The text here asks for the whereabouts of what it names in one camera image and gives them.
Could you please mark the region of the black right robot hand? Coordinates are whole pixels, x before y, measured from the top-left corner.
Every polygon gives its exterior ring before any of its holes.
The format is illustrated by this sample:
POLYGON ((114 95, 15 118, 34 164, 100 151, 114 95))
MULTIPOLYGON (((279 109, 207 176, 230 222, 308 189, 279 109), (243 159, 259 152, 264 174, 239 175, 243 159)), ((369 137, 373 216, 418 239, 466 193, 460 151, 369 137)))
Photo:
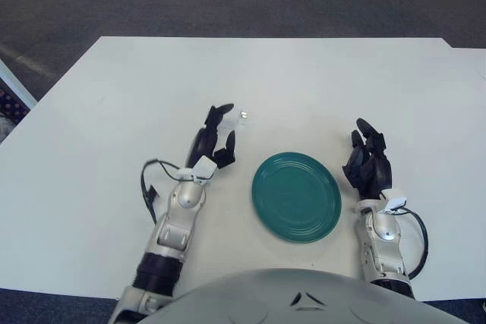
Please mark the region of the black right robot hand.
POLYGON ((351 133, 352 153, 342 170, 361 200, 377 200, 382 190, 392 187, 384 135, 363 118, 358 118, 356 125, 358 129, 351 133))

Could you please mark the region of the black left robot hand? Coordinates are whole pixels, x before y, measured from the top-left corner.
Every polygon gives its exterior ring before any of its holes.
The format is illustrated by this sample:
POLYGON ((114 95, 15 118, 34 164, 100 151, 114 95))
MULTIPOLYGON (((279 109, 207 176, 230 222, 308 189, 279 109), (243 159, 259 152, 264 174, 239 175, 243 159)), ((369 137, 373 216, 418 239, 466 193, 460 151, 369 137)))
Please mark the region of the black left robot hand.
POLYGON ((232 103, 210 108, 204 126, 197 132, 185 167, 193 168, 202 156, 216 163, 217 168, 225 168, 235 162, 235 132, 231 131, 226 139, 226 146, 215 150, 218 140, 218 126, 226 113, 234 108, 232 103))

